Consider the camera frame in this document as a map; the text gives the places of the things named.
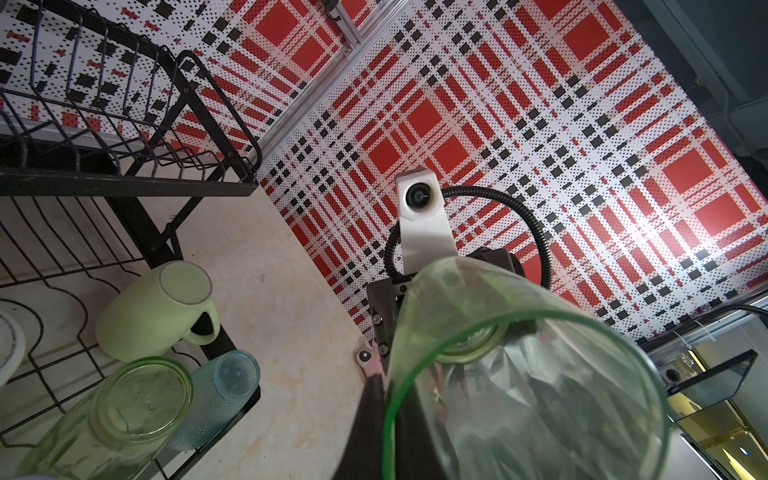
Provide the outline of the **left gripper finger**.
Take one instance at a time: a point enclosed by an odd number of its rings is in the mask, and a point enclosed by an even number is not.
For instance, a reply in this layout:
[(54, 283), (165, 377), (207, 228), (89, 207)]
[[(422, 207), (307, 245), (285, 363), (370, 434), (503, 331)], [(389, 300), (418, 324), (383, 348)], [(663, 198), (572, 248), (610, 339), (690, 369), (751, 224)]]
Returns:
[(388, 408), (383, 376), (365, 382), (335, 479), (445, 479), (418, 396), (411, 389)]

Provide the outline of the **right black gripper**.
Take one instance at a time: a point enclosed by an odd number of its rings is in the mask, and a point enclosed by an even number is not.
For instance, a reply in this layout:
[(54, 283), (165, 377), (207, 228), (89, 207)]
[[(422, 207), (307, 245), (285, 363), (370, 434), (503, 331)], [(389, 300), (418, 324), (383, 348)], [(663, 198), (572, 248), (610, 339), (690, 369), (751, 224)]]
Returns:
[[(489, 263), (525, 277), (521, 262), (505, 249), (481, 247), (472, 252), (469, 258)], [(366, 286), (368, 312), (372, 319), (376, 351), (379, 354), (384, 374), (388, 373), (397, 317), (405, 295), (416, 275), (416, 272), (396, 274), (394, 277), (374, 281)]]

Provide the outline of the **short green glass cup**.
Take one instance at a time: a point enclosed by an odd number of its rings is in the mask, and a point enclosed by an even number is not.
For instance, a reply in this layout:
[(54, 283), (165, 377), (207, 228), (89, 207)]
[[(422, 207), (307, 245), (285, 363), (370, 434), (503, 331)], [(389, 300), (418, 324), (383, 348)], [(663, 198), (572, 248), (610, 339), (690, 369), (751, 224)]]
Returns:
[(667, 400), (648, 356), (572, 303), (464, 257), (414, 277), (387, 407), (418, 396), (445, 479), (657, 479)]

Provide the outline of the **teal plastic cup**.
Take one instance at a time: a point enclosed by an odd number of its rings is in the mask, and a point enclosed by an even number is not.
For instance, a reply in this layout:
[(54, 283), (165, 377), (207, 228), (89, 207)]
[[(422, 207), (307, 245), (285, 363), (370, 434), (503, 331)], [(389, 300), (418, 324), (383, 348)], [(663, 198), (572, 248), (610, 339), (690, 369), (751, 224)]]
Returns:
[(195, 370), (193, 401), (166, 447), (179, 452), (203, 447), (247, 403), (260, 378), (258, 362), (243, 350), (229, 351)]

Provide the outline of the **cream mug green handle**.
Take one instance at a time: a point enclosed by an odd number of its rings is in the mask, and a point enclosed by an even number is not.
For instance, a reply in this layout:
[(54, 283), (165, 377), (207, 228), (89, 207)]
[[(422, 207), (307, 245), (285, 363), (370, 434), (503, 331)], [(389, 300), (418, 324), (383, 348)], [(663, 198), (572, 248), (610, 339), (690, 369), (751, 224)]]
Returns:
[(174, 260), (143, 274), (99, 314), (101, 349), (123, 362), (159, 356), (184, 340), (204, 346), (220, 333), (213, 283), (198, 265)]

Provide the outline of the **tall green glass cup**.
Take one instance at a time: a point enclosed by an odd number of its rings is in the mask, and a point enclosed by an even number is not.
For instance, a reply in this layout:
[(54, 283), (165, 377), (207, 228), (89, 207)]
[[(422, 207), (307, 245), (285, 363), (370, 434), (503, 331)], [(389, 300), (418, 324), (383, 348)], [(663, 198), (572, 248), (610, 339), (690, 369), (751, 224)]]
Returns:
[(179, 362), (124, 365), (67, 411), (21, 460), (17, 477), (133, 479), (188, 413), (193, 382)]

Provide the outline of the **black wire dish rack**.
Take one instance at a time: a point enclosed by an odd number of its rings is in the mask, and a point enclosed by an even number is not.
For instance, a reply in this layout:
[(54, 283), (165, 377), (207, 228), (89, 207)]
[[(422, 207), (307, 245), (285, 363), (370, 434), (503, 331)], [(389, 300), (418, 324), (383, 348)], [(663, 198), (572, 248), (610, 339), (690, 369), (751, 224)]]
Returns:
[(261, 151), (234, 90), (181, 31), (119, 1), (1, 5), (1, 312), (26, 353), (1, 386), (1, 475), (120, 364), (105, 306), (183, 258), (208, 198), (251, 195)]

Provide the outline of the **red and white mug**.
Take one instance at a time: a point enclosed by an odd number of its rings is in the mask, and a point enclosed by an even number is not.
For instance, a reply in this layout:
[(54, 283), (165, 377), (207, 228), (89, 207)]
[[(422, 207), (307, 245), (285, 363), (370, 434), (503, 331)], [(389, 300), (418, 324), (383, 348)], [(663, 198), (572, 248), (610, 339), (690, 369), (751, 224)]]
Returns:
[(1, 312), (0, 384), (4, 386), (20, 367), (26, 353), (26, 336), (21, 325), (10, 314)]

